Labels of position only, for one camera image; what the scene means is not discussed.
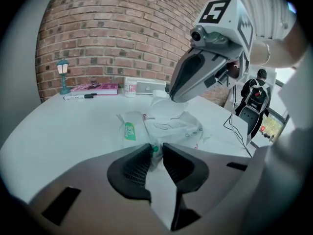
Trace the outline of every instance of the white table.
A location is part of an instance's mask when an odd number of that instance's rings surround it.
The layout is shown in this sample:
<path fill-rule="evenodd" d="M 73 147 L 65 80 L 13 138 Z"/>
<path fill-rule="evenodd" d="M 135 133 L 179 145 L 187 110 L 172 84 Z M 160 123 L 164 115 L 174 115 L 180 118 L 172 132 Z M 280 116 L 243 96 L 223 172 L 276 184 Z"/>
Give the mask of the white table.
<path fill-rule="evenodd" d="M 17 126 L 0 151 L 0 172 L 8 190 L 29 202 L 78 162 L 118 150 L 121 123 L 116 114 L 147 113 L 151 100 L 152 95 L 119 94 L 65 101 L 55 95 Z M 213 134 L 199 149 L 247 157 L 233 132 L 223 128 L 227 110 L 198 96 L 189 101 L 186 111 Z M 246 122 L 235 116 L 234 125 L 246 142 Z"/>

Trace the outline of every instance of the brick wall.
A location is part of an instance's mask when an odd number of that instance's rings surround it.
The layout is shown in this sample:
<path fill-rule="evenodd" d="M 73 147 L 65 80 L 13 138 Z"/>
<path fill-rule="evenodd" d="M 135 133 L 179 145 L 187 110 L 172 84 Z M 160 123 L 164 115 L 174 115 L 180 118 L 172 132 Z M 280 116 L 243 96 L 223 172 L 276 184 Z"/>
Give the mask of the brick wall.
<path fill-rule="evenodd" d="M 67 85 L 123 84 L 124 76 L 169 82 L 189 49 L 189 31 L 208 0 L 51 0 L 42 20 L 36 76 L 43 101 L 61 89 L 56 63 L 69 61 Z M 223 105 L 228 90 L 203 96 Z"/>

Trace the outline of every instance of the teal lamp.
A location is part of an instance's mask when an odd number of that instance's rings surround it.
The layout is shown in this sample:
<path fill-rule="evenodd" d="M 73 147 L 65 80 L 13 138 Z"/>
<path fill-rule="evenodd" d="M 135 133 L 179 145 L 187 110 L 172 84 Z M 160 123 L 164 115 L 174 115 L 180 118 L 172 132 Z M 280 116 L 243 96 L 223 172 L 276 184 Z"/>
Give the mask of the teal lamp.
<path fill-rule="evenodd" d="M 62 58 L 57 63 L 58 72 L 61 76 L 61 82 L 62 82 L 62 90 L 60 91 L 60 94 L 67 94 L 70 92 L 70 88 L 67 87 L 65 83 L 65 75 L 67 74 L 67 67 L 68 67 L 68 61 Z"/>

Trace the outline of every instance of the pink book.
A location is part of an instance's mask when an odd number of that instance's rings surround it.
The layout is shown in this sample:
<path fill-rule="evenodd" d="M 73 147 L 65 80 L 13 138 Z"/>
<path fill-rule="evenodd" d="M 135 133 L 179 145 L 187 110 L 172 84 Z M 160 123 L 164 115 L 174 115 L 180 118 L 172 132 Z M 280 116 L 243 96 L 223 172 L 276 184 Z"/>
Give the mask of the pink book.
<path fill-rule="evenodd" d="M 71 89 L 72 95 L 117 95 L 118 84 L 82 84 Z"/>

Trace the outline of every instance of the black cable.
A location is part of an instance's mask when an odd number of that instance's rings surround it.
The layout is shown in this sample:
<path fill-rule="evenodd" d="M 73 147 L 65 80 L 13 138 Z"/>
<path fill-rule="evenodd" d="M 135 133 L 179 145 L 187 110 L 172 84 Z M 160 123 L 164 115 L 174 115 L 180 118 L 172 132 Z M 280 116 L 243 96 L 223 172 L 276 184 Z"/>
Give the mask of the black cable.
<path fill-rule="evenodd" d="M 234 104 L 234 106 L 233 106 L 233 111 L 235 110 L 236 100 L 237 100 L 237 91 L 236 91 L 236 86 L 234 86 L 234 87 L 233 87 L 233 101 L 234 101 L 234 103 L 233 103 L 233 104 Z M 234 131 L 233 129 L 230 129 L 230 128 L 228 128 L 228 127 L 225 126 L 225 124 L 227 123 L 227 121 L 228 121 L 228 123 L 231 125 L 230 119 L 232 118 L 232 116 L 233 116 L 233 112 L 231 113 L 231 115 L 229 116 L 229 118 L 225 121 L 225 123 L 223 124 L 223 126 L 224 126 L 226 129 L 233 131 L 233 132 L 235 133 L 235 135 L 237 135 L 237 137 L 241 140 L 242 145 L 244 146 L 246 152 L 247 152 L 247 153 L 249 154 L 249 156 L 252 158 L 250 152 L 248 151 L 248 149 L 247 149 L 246 146 L 245 146 L 243 136 L 240 134 L 240 131 L 237 129 L 237 127 L 234 126 L 234 124 L 232 125 L 232 127 L 235 128 L 235 129 L 238 131 L 238 133 L 237 133 L 236 131 Z"/>

